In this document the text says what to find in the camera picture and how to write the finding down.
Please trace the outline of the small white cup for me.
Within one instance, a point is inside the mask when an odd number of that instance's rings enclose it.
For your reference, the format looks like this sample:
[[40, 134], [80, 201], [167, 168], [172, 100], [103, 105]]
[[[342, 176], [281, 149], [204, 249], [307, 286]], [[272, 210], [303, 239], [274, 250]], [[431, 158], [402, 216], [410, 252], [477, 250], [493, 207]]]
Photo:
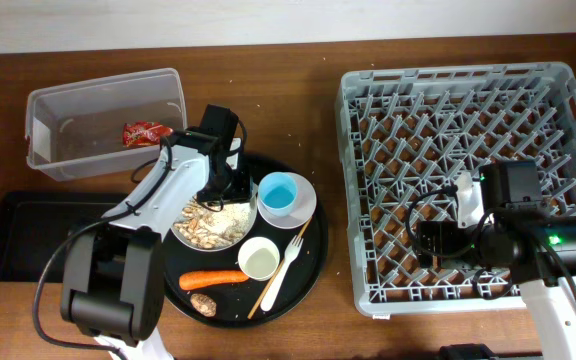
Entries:
[[277, 245], [265, 237], [246, 240], [238, 252], [241, 271], [256, 281], [269, 280], [277, 270], [280, 254]]

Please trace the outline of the red snack wrapper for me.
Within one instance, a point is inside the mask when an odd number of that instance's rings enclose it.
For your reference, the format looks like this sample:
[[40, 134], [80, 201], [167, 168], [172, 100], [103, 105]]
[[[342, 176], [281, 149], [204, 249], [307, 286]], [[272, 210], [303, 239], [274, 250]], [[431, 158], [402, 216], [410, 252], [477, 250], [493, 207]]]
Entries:
[[173, 129], [159, 122], [126, 123], [122, 131], [124, 147], [159, 145], [163, 137], [173, 133]]

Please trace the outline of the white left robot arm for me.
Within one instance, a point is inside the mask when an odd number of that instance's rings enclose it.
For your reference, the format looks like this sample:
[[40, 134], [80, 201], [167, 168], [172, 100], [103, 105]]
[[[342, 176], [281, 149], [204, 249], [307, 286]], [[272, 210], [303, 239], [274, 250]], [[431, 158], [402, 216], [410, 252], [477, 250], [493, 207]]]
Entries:
[[162, 138], [152, 170], [122, 203], [100, 219], [73, 229], [56, 249], [66, 256], [60, 312], [93, 343], [48, 335], [39, 318], [49, 259], [32, 305], [36, 332], [46, 342], [107, 352], [114, 359], [168, 359], [157, 329], [165, 292], [163, 240], [194, 197], [219, 205], [242, 203], [252, 185], [240, 160], [244, 127], [200, 125]]

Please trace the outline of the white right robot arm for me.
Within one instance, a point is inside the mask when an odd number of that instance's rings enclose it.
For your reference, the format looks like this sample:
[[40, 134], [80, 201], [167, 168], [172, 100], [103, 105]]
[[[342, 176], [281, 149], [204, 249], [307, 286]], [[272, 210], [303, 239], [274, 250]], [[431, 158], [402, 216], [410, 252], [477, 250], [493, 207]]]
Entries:
[[544, 358], [576, 359], [576, 216], [492, 208], [466, 229], [424, 221], [406, 232], [429, 256], [468, 257], [479, 273], [507, 269], [533, 318]]

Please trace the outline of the blue plastic cup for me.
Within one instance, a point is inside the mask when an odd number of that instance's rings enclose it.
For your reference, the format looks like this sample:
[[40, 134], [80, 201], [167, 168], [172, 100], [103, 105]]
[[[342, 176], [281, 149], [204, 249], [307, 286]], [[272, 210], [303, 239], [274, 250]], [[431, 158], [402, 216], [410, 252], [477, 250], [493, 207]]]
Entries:
[[296, 205], [298, 186], [289, 173], [273, 172], [261, 180], [258, 194], [262, 205], [270, 214], [286, 216]]

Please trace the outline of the pink bowl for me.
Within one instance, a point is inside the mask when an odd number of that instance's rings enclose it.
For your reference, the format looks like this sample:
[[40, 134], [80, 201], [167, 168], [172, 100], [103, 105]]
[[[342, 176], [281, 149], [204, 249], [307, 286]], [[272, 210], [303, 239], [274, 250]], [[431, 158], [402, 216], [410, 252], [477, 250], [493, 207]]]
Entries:
[[293, 209], [283, 216], [272, 214], [262, 200], [262, 191], [258, 191], [257, 206], [262, 218], [270, 225], [280, 229], [293, 229], [306, 223], [314, 214], [317, 206], [317, 195], [313, 185], [303, 176], [285, 172], [296, 185], [296, 197]]

